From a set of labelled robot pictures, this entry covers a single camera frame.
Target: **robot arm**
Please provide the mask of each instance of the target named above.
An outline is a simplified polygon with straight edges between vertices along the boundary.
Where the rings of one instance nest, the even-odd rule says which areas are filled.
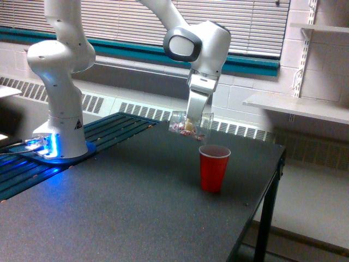
[[[91,67],[95,51],[81,23],[81,0],[45,0],[45,17],[57,40],[42,41],[28,50],[28,64],[42,79],[49,98],[49,120],[34,131],[50,136],[50,149],[37,153],[47,159],[74,158],[87,152],[82,128],[81,91],[71,74]]]
[[[186,116],[200,120],[208,98],[216,90],[231,41],[230,32],[206,21],[189,25],[171,0],[137,0],[148,7],[167,29],[165,53],[173,60],[190,62],[189,100]]]

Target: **black metal table leg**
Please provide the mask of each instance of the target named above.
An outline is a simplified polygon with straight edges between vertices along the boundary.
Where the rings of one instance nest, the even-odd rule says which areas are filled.
[[[272,225],[272,218],[276,200],[276,193],[278,192],[278,185],[280,176],[282,174],[282,167],[284,165],[284,161],[281,159],[280,164],[277,170],[276,175],[274,176],[273,182],[270,185],[268,192],[264,197],[263,209],[260,227],[258,231],[258,238],[255,250],[254,262],[262,262],[264,261],[264,257],[266,255],[267,244],[268,244],[268,236],[270,227]]]

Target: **red plastic cup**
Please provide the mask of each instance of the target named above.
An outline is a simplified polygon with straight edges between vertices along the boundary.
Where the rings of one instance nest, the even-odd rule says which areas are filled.
[[[202,190],[212,193],[220,192],[230,150],[218,145],[203,145],[198,150]]]

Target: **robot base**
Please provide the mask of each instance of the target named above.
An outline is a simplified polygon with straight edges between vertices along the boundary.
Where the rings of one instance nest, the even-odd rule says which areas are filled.
[[[79,162],[82,162],[83,160],[93,156],[96,153],[96,146],[91,143],[86,141],[86,146],[87,146],[87,153],[83,154],[82,156],[79,157],[74,157],[74,158],[60,158],[60,159],[45,159],[35,152],[28,152],[28,153],[23,153],[20,154],[21,156],[31,159],[33,161],[39,162],[41,164],[48,164],[48,165],[53,165],[53,166],[58,166],[58,165],[75,165]],[[16,146],[12,147],[9,151],[11,153],[15,152],[20,152],[20,151],[25,151],[27,150],[25,146]]]

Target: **white shelf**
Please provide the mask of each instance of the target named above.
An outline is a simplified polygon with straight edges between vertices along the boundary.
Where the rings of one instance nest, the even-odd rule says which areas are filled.
[[[10,97],[22,93],[20,90],[0,85],[0,98]]]
[[[338,103],[258,92],[243,101],[243,104],[298,116],[349,124],[349,108]]]
[[[291,23],[291,27],[298,27],[302,29],[310,29],[321,32],[333,32],[333,33],[348,33],[348,27],[337,27],[337,26],[322,26],[322,25],[308,25],[305,23]]]

